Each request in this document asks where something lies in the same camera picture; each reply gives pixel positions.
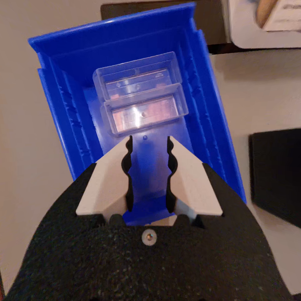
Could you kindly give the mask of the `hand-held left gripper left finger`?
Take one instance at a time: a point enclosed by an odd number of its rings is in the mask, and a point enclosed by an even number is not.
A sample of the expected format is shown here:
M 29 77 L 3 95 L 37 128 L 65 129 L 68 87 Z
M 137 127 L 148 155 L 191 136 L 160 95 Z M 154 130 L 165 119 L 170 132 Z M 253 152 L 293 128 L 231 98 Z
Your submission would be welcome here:
M 101 214 L 106 222 L 112 215 L 132 212 L 134 193 L 132 178 L 133 137 L 127 136 L 95 165 L 76 209 L 77 216 Z

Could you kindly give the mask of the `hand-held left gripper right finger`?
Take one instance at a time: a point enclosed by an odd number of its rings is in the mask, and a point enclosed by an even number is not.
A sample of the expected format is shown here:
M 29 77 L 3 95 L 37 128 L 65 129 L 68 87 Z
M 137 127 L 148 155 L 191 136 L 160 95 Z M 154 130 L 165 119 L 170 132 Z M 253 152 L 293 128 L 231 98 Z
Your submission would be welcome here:
M 166 208 L 176 216 L 222 216 L 223 210 L 204 164 L 173 136 L 167 137 L 168 168 Z

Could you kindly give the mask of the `clear plastic drawer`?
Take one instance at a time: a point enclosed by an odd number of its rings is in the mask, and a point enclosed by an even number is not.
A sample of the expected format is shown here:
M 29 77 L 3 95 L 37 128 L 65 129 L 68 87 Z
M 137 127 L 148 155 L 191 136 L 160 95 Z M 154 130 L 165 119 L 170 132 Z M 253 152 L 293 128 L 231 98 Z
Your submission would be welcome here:
M 93 82 L 100 102 L 117 100 L 172 84 L 182 84 L 175 52 L 98 68 Z
M 108 132 L 118 137 L 173 122 L 189 110 L 183 86 L 176 83 L 105 101 L 100 113 Z

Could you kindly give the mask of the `blue plastic bin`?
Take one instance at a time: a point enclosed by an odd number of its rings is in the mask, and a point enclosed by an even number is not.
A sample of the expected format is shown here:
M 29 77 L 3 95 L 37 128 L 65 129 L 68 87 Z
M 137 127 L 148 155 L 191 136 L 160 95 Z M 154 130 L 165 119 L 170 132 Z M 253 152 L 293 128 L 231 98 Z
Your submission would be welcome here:
M 176 5 L 28 39 L 40 61 L 38 74 L 74 181 L 124 138 L 113 136 L 101 116 L 94 71 L 174 52 L 188 115 L 129 133 L 135 203 L 124 219 L 130 225 L 169 216 L 168 136 L 210 165 L 246 203 L 223 103 L 194 11 L 195 4 Z

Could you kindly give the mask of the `black flat stand base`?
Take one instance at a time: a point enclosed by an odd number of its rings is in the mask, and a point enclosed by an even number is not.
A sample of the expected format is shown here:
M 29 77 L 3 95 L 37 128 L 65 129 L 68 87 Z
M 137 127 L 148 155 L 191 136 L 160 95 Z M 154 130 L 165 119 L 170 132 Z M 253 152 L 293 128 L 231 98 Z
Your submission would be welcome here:
M 235 52 L 232 43 L 227 42 L 226 30 L 220 0 L 179 0 L 179 1 L 121 1 L 105 3 L 100 6 L 102 20 L 144 12 L 173 5 L 195 3 L 194 21 L 197 29 L 202 30 L 209 53 L 212 55 Z

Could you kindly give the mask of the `tan curved board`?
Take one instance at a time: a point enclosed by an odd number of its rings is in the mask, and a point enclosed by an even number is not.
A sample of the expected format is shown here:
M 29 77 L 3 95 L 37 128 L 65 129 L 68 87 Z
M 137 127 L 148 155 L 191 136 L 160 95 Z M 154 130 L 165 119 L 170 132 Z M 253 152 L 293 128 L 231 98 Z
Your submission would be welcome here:
M 256 23 L 263 28 L 267 22 L 277 0 L 259 0 L 256 9 Z

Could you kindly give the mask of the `paper sheet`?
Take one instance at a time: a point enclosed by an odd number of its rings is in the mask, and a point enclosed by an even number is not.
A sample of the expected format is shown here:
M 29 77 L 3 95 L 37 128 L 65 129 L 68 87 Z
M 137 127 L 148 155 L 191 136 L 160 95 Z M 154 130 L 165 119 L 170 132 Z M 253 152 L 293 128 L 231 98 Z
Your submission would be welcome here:
M 301 1 L 278 0 L 263 26 L 266 32 L 301 31 Z

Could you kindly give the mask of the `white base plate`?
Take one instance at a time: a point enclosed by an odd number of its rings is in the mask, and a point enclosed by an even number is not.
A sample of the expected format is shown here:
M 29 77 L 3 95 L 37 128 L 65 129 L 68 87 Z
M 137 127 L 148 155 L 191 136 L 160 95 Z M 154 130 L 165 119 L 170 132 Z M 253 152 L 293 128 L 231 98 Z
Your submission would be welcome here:
M 228 1 L 231 41 L 243 49 L 300 48 L 297 31 L 265 31 L 256 22 L 257 1 Z

